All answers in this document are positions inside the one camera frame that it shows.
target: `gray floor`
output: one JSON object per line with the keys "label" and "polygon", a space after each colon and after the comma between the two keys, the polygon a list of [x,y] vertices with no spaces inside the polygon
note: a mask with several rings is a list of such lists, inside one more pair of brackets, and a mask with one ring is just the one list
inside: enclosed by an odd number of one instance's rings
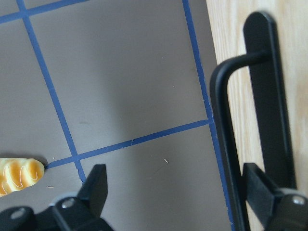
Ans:
{"label": "gray floor", "polygon": [[[25,0],[25,6],[46,9],[53,2]],[[208,84],[216,63],[205,1],[190,0],[190,7]],[[0,16],[18,11],[14,1],[0,3]],[[35,49],[27,22],[4,20],[0,157],[68,163],[0,198],[0,211],[28,205],[39,212],[56,196],[78,191],[80,169],[68,143],[83,156],[131,141],[80,161],[86,176],[94,164],[106,164],[109,194],[102,217],[115,230],[230,230],[208,125],[172,134],[172,128],[208,121],[181,1],[89,0],[34,13]],[[46,87],[46,73],[54,88]],[[171,134],[134,144],[163,130]]]}

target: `wood grain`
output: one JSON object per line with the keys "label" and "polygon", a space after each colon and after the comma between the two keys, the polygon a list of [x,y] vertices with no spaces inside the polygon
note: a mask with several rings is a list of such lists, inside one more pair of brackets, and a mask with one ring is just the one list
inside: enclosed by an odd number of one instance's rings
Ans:
{"label": "wood grain", "polygon": [[[206,0],[218,63],[245,53],[243,25],[254,11],[276,20],[298,189],[308,194],[308,2],[305,0]],[[234,73],[228,96],[241,164],[263,167],[248,68]],[[252,231],[262,230],[251,218]]]}

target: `bread roll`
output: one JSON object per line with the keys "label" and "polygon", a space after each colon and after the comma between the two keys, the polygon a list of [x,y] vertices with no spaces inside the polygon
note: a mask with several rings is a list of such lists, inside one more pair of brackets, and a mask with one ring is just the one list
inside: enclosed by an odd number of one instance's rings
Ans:
{"label": "bread roll", "polygon": [[0,158],[0,197],[37,183],[44,165],[34,159]]}

